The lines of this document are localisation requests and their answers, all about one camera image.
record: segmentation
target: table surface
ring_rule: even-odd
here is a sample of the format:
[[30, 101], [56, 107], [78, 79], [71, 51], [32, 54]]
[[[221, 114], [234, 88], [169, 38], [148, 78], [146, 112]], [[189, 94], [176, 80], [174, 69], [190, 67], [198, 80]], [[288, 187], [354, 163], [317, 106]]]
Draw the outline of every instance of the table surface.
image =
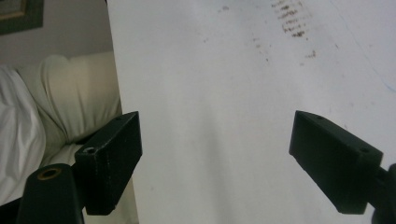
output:
[[124, 112], [139, 111], [140, 223], [370, 223], [289, 155], [296, 110], [396, 162], [393, 0], [108, 1]]

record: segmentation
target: wall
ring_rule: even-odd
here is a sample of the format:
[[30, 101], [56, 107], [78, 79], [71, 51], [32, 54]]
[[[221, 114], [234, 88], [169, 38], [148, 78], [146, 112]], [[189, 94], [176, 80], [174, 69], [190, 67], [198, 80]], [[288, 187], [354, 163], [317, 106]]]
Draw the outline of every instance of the wall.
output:
[[98, 0], [50, 0], [43, 27], [0, 35], [0, 64], [37, 63], [51, 54], [76, 56], [113, 49], [107, 6]]

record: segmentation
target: white table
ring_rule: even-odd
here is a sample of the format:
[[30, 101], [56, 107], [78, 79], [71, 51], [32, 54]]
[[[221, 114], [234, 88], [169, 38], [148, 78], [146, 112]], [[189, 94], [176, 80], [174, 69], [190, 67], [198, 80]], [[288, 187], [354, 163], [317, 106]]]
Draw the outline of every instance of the white table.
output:
[[396, 162], [396, 2], [108, 1], [124, 112], [139, 111], [142, 224], [370, 223], [289, 155], [295, 110]]

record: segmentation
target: beige pants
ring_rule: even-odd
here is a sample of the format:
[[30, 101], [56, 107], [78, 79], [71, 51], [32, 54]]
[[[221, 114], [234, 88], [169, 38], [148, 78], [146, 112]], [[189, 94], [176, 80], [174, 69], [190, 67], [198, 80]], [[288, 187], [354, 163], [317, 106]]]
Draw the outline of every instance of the beige pants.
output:
[[[41, 165], [73, 164], [79, 141], [121, 114], [112, 52], [66, 59], [50, 56], [18, 67], [37, 105], [46, 132]], [[138, 223], [132, 180], [108, 217], [85, 216], [86, 223]]]

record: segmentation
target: trousers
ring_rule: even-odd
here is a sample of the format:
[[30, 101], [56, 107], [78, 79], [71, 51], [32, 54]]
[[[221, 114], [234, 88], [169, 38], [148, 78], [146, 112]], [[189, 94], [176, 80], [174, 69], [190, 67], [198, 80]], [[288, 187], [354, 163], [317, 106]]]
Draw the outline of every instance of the trousers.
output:
[[[41, 166], [73, 164], [81, 140], [122, 114], [113, 52], [67, 59], [52, 55], [16, 70], [32, 94], [46, 134]], [[107, 217], [86, 223], [138, 223], [132, 179]]]

